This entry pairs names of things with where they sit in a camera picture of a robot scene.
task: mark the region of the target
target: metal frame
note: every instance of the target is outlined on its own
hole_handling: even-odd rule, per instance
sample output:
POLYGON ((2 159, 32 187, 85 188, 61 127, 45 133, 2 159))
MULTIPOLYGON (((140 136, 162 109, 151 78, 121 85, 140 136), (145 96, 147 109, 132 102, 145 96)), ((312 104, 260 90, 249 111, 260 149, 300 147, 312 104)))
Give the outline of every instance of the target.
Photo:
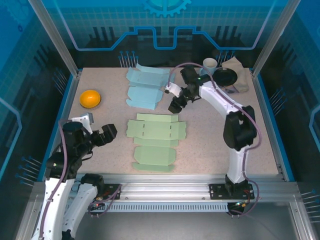
POLYGON ((284 161, 284 155, 280 149, 280 143, 277 140, 277 135, 275 128, 272 124, 272 120, 268 111, 267 99, 264 98, 262 86, 259 83, 258 77, 252 77, 253 86, 255 89, 256 97, 258 99, 262 117, 265 123, 265 128, 268 133, 268 137, 270 139, 271 148, 273 151, 274 159, 275 161, 280 165, 281 174, 283 175, 284 180, 286 181, 292 181, 293 180, 293 174, 291 169, 287 169, 285 161, 284 161))
POLYGON ((38 181, 43 181, 44 180, 44 175, 45 175, 45 171, 46 171, 46 161, 47 159, 51 156, 54 147, 57 146, 60 143, 60 136, 59 136, 59 130, 58 130, 58 120, 59 119, 66 119, 69 116, 69 113, 71 111, 71 107, 72 107, 72 103, 74 101, 75 95, 76 95, 76 91, 77 91, 77 87, 79 84, 79 80, 81 77, 81 71, 78 72, 77 77, 75 76, 70 76, 70 80, 68 81, 68 84, 66 86, 65 92, 64 92, 64 96, 59 108, 59 112, 57 114, 54 126, 53 126, 53 130, 50 136, 50 140, 48 143, 48 147, 46 149, 45 155, 44 155, 44 159, 42 162, 42 166, 40 169, 40 172, 38 174, 38 181))
POLYGON ((275 45, 277 44, 279 38, 281 37, 282 33, 284 32, 287 24, 289 23, 292 15, 295 13, 299 3, 301 0, 289 0, 289 2, 285 5, 281 16, 279 17, 278 21, 276 22, 270 37, 266 41, 263 49, 258 56, 254 66, 253 66, 253 76, 257 77, 260 73, 262 67, 265 65, 269 55, 271 54, 272 50, 274 49, 275 45))
POLYGON ((35 182, 20 223, 16 240, 30 240, 35 230, 42 203, 45 197, 46 186, 44 182, 35 182))
POLYGON ((70 73, 76 77, 78 74, 78 68, 72 56, 70 55, 62 37, 60 36, 58 29, 56 28, 53 20, 51 19, 46 7, 44 6, 41 0, 28 1, 32 6, 35 14, 39 18, 40 22, 42 23, 42 26, 44 27, 45 31, 48 33, 51 41, 53 42, 55 48, 59 52, 62 60, 69 69, 70 73))
MULTIPOLYGON (((276 135, 273 131, 271 120, 268 118, 268 110, 265 104, 263 104, 263 95, 261 87, 256 77, 261 71, 263 65, 267 61, 273 48, 275 47, 282 32, 287 26, 290 18, 294 14, 300 0, 290 0, 285 6, 278 22, 276 23, 267 43, 262 49, 253 69, 253 83, 256 88, 259 103, 261 104, 261 111, 263 118, 266 122, 266 128, 271 139, 272 149, 275 154, 275 158, 283 169, 284 179, 288 180, 284 161, 282 159, 279 146, 276 144, 276 135)), ((68 67, 71 74, 75 77, 78 76, 78 68, 73 61, 66 45, 63 42, 56 26, 54 25, 47 9, 41 2, 41 0, 29 0, 33 10, 40 19, 43 27, 54 43, 56 49, 61 55, 63 61, 68 67)), ((72 104, 71 98, 74 97, 77 84, 74 81, 74 85, 70 87, 68 93, 68 104, 72 104)), ((63 116, 67 117, 70 112, 70 106, 64 106, 63 116)), ((57 142, 57 134, 53 133, 54 141, 57 142)), ((117 200, 118 203, 125 203, 127 205, 133 205, 136 203, 150 204, 150 203, 226 203, 223 200, 210 200, 209 195, 209 183, 224 183, 224 175, 160 175, 160 174, 104 174, 104 180, 107 183, 123 183, 121 198, 117 200)), ((260 188, 261 202, 276 202, 276 203, 289 203, 292 211, 292 220, 295 222, 296 229, 300 239, 302 240, 315 240, 317 236, 313 232, 312 225, 309 221, 308 214, 302 202, 298 186, 295 182, 285 182, 279 176, 273 177, 261 177, 250 176, 257 181, 260 188)), ((24 212, 22 222, 17 235, 17 240, 29 240, 32 236, 34 227, 39 217, 39 212, 44 198, 44 183, 36 182, 30 200, 24 212)))
MULTIPOLYGON (((230 201, 210 200, 208 183, 223 183, 223 175, 166 175, 166 174, 104 174, 106 183, 123 183, 120 200, 112 212, 221 212, 210 206, 230 201), (177 209, 149 209, 150 206, 177 206, 177 209)), ((296 182, 275 181, 273 177, 254 178, 257 181, 260 202, 288 203, 297 236, 301 240, 318 239, 313 232, 296 182)), ((45 195, 45 184, 36 182, 22 218, 17 240, 29 240, 33 234, 45 195)), ((69 203, 75 193, 70 193, 69 203)))

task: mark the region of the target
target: enclosure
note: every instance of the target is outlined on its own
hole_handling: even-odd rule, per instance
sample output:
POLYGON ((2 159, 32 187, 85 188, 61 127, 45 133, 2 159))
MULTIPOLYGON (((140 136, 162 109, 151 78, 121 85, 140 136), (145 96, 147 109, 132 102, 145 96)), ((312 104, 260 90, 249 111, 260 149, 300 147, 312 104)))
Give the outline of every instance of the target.
MULTIPOLYGON (((319 10, 316 0, 0 1, 2 239, 31 238, 44 199, 46 162, 60 144, 58 120, 88 112, 93 130, 115 124, 118 133, 95 148, 76 180, 95 173, 123 187, 103 219, 85 215, 76 239, 88 239, 88 233, 150 239, 152 232, 152 239, 181 239, 181 233, 184 239, 318 239, 319 10), (224 183, 229 152, 224 119, 204 99, 178 115, 186 122, 186 138, 174 147, 171 172, 132 166, 137 145, 126 135, 128 121, 140 113, 171 114, 173 96, 163 94, 155 110, 129 106, 129 68, 172 69, 202 65, 206 58, 217 67, 236 58, 248 68, 248 91, 229 96, 254 108, 262 132, 246 168, 261 194, 250 216, 262 224, 210 209, 228 204, 211 200, 208 184, 224 183), (96 108, 79 103, 88 89, 101 95, 96 108)), ((181 69, 174 83, 183 86, 181 69)), ((68 204, 74 196, 70 192, 68 204)))

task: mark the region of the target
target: gear logo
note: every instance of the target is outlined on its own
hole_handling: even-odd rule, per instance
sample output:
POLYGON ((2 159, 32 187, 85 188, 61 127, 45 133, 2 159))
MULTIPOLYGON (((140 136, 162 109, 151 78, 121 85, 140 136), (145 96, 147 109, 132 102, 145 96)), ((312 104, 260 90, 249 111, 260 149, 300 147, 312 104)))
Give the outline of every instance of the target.
POLYGON ((186 5, 190 4, 191 0, 144 0, 144 10, 149 10, 150 14, 155 14, 157 17, 168 15, 171 17, 174 14, 180 14, 181 10, 187 9, 186 5))
POLYGON ((18 24, 25 21, 29 14, 28 0, 0 0, 0 7, 6 7, 11 17, 18 22, 18 24))

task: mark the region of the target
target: metal bracket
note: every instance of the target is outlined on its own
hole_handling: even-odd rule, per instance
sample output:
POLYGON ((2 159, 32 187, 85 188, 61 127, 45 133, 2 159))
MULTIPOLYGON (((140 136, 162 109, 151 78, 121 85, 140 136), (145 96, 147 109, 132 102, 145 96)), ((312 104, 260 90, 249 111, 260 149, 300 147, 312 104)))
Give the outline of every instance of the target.
POLYGON ((94 116, 91 112, 82 114, 80 117, 73 117, 71 118, 71 120, 72 122, 82 123, 82 125, 85 127, 85 129, 88 130, 90 134, 93 133, 90 125, 94 122, 94 116))
MULTIPOLYGON (((118 189, 119 184, 104 184, 104 194, 103 199, 106 200, 107 198, 111 197, 112 194, 118 189)), ((115 200, 119 200, 121 195, 121 188, 119 192, 115 196, 115 200)))
POLYGON ((211 200, 247 200, 248 195, 244 192, 248 190, 250 192, 250 199, 255 199, 254 189, 252 184, 246 184, 245 187, 238 188, 232 197, 225 187, 225 184, 209 184, 209 193, 211 200))

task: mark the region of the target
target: white mug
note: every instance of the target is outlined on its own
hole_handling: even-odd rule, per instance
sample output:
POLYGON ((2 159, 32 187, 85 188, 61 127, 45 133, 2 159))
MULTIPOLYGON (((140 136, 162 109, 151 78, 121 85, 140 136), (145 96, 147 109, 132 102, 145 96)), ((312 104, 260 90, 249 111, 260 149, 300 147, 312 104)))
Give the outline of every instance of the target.
MULTIPOLYGON (((206 58, 205 60, 203 60, 202 66, 207 68, 209 70, 209 72, 212 74, 214 74, 216 68, 217 68, 217 61, 211 57, 206 58)), ((208 74, 207 71, 203 68, 200 68, 199 71, 199 75, 205 75, 208 74)))

